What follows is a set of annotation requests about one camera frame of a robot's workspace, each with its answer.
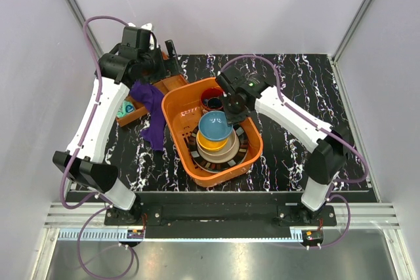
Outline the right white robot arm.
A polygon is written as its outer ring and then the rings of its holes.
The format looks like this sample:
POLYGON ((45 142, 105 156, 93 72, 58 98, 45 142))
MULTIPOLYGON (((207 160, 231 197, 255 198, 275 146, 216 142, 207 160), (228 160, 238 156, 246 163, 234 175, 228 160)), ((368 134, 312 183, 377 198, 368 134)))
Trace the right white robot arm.
POLYGON ((341 143, 349 139, 348 129, 333 128, 280 96, 264 76, 244 77, 237 69, 228 68, 215 81, 223 91, 220 99, 229 124, 241 123, 255 111, 290 132, 309 152, 304 164, 306 187, 288 223, 314 225, 322 216, 333 180, 348 160, 349 150, 341 143))

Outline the orange plastic dish bin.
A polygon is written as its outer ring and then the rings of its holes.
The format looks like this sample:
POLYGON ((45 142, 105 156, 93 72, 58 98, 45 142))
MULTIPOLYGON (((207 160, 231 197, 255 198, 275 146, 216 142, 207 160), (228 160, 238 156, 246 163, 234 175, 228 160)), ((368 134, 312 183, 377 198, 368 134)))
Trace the orange plastic dish bin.
POLYGON ((244 162, 219 173, 210 173, 199 168, 192 160, 187 148, 192 131, 198 126, 203 115, 201 94, 204 90, 218 87, 215 78, 210 77, 190 83, 168 92, 162 101, 161 108, 171 132, 173 142, 186 173, 201 187, 212 187, 245 174, 259 159, 263 151, 263 140, 253 120, 247 118, 240 125, 248 137, 248 152, 244 162))

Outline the teal blue ceramic bowl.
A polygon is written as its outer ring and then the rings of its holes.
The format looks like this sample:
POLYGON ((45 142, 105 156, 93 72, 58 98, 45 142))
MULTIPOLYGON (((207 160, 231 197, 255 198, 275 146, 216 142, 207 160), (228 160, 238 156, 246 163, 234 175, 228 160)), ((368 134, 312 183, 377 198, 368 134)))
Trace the teal blue ceramic bowl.
POLYGON ((223 111, 209 111, 202 115, 198 128, 206 139, 214 142, 228 138, 233 131, 223 111))

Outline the beige grey ceramic bowl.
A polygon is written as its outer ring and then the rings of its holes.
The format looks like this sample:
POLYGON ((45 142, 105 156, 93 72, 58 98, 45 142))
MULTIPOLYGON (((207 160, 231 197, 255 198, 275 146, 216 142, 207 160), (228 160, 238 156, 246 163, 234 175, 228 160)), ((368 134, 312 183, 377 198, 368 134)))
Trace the beige grey ceramic bowl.
POLYGON ((225 143, 225 145, 217 151, 209 151, 205 149, 200 142, 201 140, 206 140, 207 142, 209 142, 208 139, 203 137, 201 133, 198 132, 198 137, 197 137, 198 153, 202 158, 204 158, 205 160, 211 163, 227 162, 229 158, 233 158, 237 154, 240 147, 240 141, 234 131, 232 131, 230 133, 230 136, 226 138, 227 143, 225 143))

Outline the black skull mug red inside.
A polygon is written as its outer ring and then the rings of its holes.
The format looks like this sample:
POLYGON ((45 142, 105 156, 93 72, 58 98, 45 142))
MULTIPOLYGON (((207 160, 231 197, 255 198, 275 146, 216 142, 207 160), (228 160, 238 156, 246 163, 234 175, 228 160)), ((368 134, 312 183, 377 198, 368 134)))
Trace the black skull mug red inside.
POLYGON ((222 111, 223 106, 222 106, 221 110, 209 110, 207 108, 208 99, 210 99, 212 97, 217 97, 217 98, 221 99, 222 95, 223 95, 222 89, 217 88, 217 87, 204 90, 203 93, 201 94, 201 98, 200 98, 202 112, 207 113, 209 111, 222 111))

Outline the yellow orange small bowl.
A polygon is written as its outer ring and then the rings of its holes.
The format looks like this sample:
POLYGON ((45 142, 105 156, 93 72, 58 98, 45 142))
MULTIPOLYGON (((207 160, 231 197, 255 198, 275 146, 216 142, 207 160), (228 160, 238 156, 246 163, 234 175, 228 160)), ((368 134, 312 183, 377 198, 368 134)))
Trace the yellow orange small bowl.
POLYGON ((228 139, 225 138, 224 140, 220 141, 212 141, 204 137, 204 135, 198 131, 196 137, 197 143, 201 146, 203 150, 207 151, 219 151, 223 149, 223 147, 227 144, 228 139))

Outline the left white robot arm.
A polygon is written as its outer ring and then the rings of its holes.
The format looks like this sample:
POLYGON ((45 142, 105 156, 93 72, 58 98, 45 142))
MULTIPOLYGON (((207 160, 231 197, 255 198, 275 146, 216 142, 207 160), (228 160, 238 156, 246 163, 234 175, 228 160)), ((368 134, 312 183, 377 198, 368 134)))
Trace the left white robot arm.
POLYGON ((121 41, 114 48, 95 58, 93 91, 81 123, 64 151, 56 151, 53 164, 62 171, 60 200, 67 209, 66 182, 72 181, 98 195, 106 203, 119 209, 119 217, 128 225, 136 224, 142 209, 137 197, 120 179, 119 169, 105 162, 105 151, 112 125, 123 101, 140 91, 135 100, 142 103, 159 123, 154 132, 160 136, 165 129, 161 110, 163 93, 155 83, 180 70, 172 40, 165 46, 165 58, 151 23, 137 27, 124 25, 121 41))

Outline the dark blue small cup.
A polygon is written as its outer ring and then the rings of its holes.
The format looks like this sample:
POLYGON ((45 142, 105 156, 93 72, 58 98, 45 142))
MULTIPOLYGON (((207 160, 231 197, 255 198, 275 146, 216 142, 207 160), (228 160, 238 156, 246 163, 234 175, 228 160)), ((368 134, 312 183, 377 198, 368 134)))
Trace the dark blue small cup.
POLYGON ((207 101, 207 108, 209 110, 221 110, 222 109, 222 102, 217 97, 212 97, 207 101))

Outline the black striped cream plate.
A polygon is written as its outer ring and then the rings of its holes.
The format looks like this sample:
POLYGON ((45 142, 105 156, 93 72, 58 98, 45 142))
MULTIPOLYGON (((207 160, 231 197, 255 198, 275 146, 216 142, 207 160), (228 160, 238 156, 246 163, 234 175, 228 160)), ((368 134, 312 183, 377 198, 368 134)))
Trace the black striped cream plate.
POLYGON ((210 172, 210 173, 219 173, 222 171, 226 171, 232 167, 238 166, 240 163, 244 162, 245 157, 248 152, 248 137, 246 132, 244 131, 243 127, 240 124, 235 124, 233 126, 233 131, 238 136, 240 141, 240 147, 237 154, 233 158, 229 158, 229 160, 225 163, 211 163, 200 156, 198 153, 197 147, 197 133, 199 129, 196 127, 187 142, 187 148, 189 153, 192 157, 193 162, 201 169, 210 172))

